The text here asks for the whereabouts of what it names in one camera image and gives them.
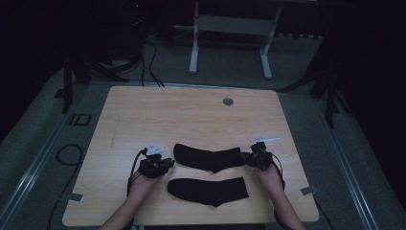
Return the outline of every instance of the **wooden table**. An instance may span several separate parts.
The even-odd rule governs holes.
[[[224,98],[234,101],[225,105]],[[176,143],[203,150],[241,147],[250,151],[250,139],[281,136],[265,142],[279,157],[286,194],[302,221],[319,217],[305,172],[274,91],[219,88],[112,87],[90,143],[63,223],[67,226],[102,225],[125,200],[126,180],[135,155],[151,142],[173,158]],[[173,178],[224,180],[243,176],[248,198],[214,208],[178,199],[167,192]],[[175,163],[147,198],[137,225],[263,223],[275,221],[273,205],[248,167],[216,174]]]

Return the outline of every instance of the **table leg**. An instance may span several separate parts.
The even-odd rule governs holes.
[[[197,58],[199,55],[199,44],[198,44],[198,23],[199,22],[199,1],[194,1],[194,26],[193,26],[193,47],[191,56],[191,66],[189,72],[195,74],[197,72]]]
[[[269,60],[268,60],[268,51],[269,47],[271,46],[272,39],[275,35],[275,29],[278,25],[278,20],[281,16],[282,7],[277,7],[273,23],[270,25],[268,39],[266,40],[266,44],[263,48],[259,49],[259,57],[262,63],[262,70],[263,75],[266,79],[272,79],[271,68],[269,67]]]

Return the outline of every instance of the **hand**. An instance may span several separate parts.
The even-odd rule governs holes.
[[[293,229],[304,230],[304,225],[299,220],[292,204],[284,193],[281,177],[276,166],[271,164],[265,172],[254,167],[251,169],[258,176],[263,188],[268,192],[282,223]]]
[[[159,178],[148,178],[138,171],[132,175],[132,185],[128,193],[127,201],[135,202],[142,201],[150,194],[155,183],[160,179]]]
[[[152,191],[155,183],[160,178],[148,178],[138,171],[132,175],[133,183],[128,193],[128,198],[116,210],[116,212],[103,224],[102,230],[105,229],[123,229],[134,218],[135,213],[141,206],[142,202]]]
[[[284,193],[279,171],[273,164],[271,164],[265,172],[255,167],[251,169],[253,173],[257,175],[263,188],[271,197]]]

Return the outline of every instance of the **black cable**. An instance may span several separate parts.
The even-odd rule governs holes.
[[[155,79],[155,81],[157,82],[159,87],[161,87],[161,86],[165,87],[164,83],[161,80],[159,80],[158,78],[156,78],[155,75],[152,73],[152,62],[154,61],[155,56],[156,56],[156,46],[154,44],[152,44],[151,42],[149,42],[149,41],[146,41],[146,44],[152,46],[153,49],[154,49],[151,62],[149,63],[149,73]]]
[[[79,161],[77,163],[66,163],[60,159],[59,155],[62,153],[63,150],[65,150],[68,147],[76,147],[79,150]],[[57,205],[59,204],[62,196],[65,194],[66,190],[68,189],[69,185],[71,184],[72,180],[74,179],[75,175],[77,174],[79,167],[83,163],[83,150],[81,149],[80,146],[78,146],[76,144],[66,145],[57,151],[56,160],[57,160],[57,162],[59,162],[60,164],[62,164],[64,166],[76,166],[76,167],[75,167],[75,170],[72,173],[71,177],[69,178],[68,182],[65,184],[65,187],[63,188],[62,192],[60,193],[59,198],[55,202],[50,215],[48,216],[47,229],[51,229],[51,221],[52,221],[52,217],[54,216],[55,209],[56,209]]]
[[[320,212],[322,212],[323,216],[325,217],[325,219],[326,219],[326,221],[327,221],[327,223],[328,223],[329,228],[330,228],[331,230],[334,230],[334,228],[333,228],[333,226],[332,226],[332,223],[331,223],[330,219],[328,218],[328,216],[327,216],[325,210],[322,209],[322,207],[320,206],[319,202],[317,202],[316,198],[314,198],[314,202],[316,203],[316,206],[320,209]]]
[[[143,64],[143,70],[141,72],[141,85],[144,86],[144,73],[146,71],[146,63],[144,62],[144,56],[141,55],[141,63]]]

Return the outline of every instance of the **wire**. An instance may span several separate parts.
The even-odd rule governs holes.
[[[67,162],[64,162],[64,161],[62,161],[60,159],[60,154],[62,153],[63,150],[65,150],[68,147],[75,147],[75,148],[77,148],[79,150],[79,160],[78,160],[77,163],[67,163]],[[50,215],[48,216],[47,229],[51,229],[51,221],[52,221],[52,217],[54,216],[55,209],[56,209],[57,205],[59,204],[59,202],[61,201],[62,196],[65,194],[65,192],[68,189],[69,185],[71,184],[72,180],[74,179],[75,175],[77,174],[79,167],[83,163],[83,150],[81,149],[80,146],[78,146],[76,144],[66,145],[66,146],[62,147],[61,149],[59,149],[56,152],[56,160],[57,160],[57,162],[59,162],[60,164],[62,164],[64,166],[76,166],[76,167],[75,167],[75,170],[72,173],[71,177],[69,178],[68,182],[65,184],[65,187],[63,188],[62,192],[60,193],[59,198],[55,202]]]
[[[314,198],[314,202],[316,203],[316,206],[320,209],[320,212],[322,212],[323,216],[325,217],[325,219],[326,219],[326,221],[327,221],[327,223],[328,223],[329,228],[330,228],[331,230],[334,230],[334,228],[333,228],[333,226],[332,226],[332,223],[331,223],[330,219],[328,218],[328,216],[327,216],[325,210],[322,209],[322,207],[320,206],[319,202],[317,202],[316,198]]]

